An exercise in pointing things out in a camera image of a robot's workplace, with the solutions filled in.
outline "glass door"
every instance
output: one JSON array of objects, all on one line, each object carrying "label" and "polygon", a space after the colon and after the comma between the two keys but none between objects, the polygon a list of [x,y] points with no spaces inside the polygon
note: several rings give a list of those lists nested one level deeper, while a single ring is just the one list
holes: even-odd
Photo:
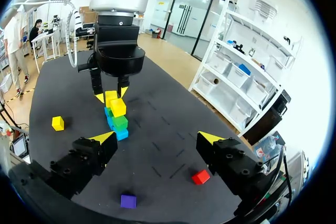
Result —
[{"label": "glass door", "polygon": [[210,0],[175,0],[164,39],[191,54]]},{"label": "glass door", "polygon": [[150,29],[153,29],[154,31],[160,29],[162,31],[161,38],[163,38],[164,30],[167,20],[169,19],[169,14],[171,12],[173,1],[174,0],[156,1],[156,7],[154,9]]},{"label": "glass door", "polygon": [[[220,14],[222,13],[223,5],[224,0],[212,1],[208,16],[206,17],[206,21],[202,29],[201,36],[198,40],[195,51],[193,52],[193,56],[195,56],[199,60],[203,59],[206,49],[209,46],[210,40],[215,32]],[[234,10],[234,4],[229,3],[228,9]]]}]

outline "woman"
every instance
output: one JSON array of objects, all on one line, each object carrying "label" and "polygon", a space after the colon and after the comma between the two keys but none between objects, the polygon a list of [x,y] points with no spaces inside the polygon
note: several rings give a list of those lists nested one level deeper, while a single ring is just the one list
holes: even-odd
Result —
[{"label": "woman", "polygon": [[[29,34],[29,42],[30,42],[30,46],[33,46],[32,40],[35,39],[40,33],[42,33],[42,31],[39,30],[39,28],[41,27],[42,24],[42,19],[38,19],[35,22],[35,26],[31,29],[30,34]],[[40,49],[42,45],[42,41],[40,40],[37,45],[36,45],[36,50]],[[40,52],[38,53],[38,55],[42,55],[43,51],[40,50]]]}]

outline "green block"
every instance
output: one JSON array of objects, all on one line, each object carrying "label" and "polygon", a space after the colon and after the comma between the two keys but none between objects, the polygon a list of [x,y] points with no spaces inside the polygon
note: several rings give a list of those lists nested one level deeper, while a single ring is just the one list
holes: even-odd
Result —
[{"label": "green block", "polygon": [[124,115],[119,116],[117,118],[112,117],[112,122],[113,122],[113,126],[115,127],[117,131],[123,131],[127,129],[128,120],[126,119]]},{"label": "green block", "polygon": [[112,110],[111,108],[107,108],[107,112],[109,113],[109,117],[113,117],[113,113],[112,113]]}]

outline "yellow black warning tape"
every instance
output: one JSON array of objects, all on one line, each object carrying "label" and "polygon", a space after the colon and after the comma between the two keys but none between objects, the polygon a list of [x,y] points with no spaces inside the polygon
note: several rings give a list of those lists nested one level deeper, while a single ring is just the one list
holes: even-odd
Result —
[{"label": "yellow black warning tape", "polygon": [[[34,89],[35,89],[35,88],[33,88],[33,89],[31,89],[31,90],[27,90],[26,92],[23,92],[21,95],[24,95],[24,94],[26,94],[26,93],[29,93],[29,92],[33,91]],[[15,100],[15,99],[18,98],[18,97],[13,97],[13,98],[9,99],[9,100],[6,101],[6,102],[13,101],[13,100]]]}]

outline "man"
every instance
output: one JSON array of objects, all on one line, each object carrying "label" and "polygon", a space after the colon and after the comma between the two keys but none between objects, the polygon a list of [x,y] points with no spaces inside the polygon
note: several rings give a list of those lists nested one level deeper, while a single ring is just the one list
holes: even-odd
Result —
[{"label": "man", "polygon": [[28,68],[23,55],[23,31],[26,26],[26,19],[23,12],[17,14],[10,20],[4,30],[5,54],[9,58],[10,71],[12,72],[13,83],[16,87],[16,96],[22,93],[19,81],[17,63],[19,62],[25,74],[25,84],[29,80]]}]

